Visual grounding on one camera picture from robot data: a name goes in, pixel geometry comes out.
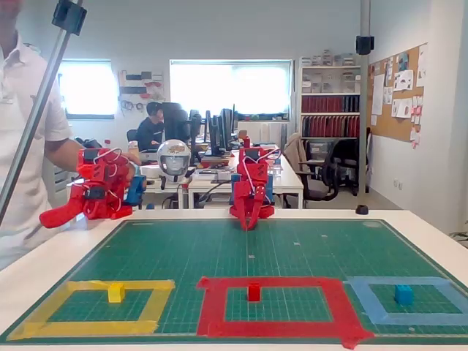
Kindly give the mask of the white-shirted person's left hand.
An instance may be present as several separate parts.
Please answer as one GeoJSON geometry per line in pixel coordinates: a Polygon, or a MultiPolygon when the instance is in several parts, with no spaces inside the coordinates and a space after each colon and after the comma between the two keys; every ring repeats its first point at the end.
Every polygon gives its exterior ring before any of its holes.
{"type": "Polygon", "coordinates": [[[122,156],[127,159],[127,181],[130,183],[136,174],[137,167],[141,165],[141,161],[138,154],[125,153],[122,156]]]}

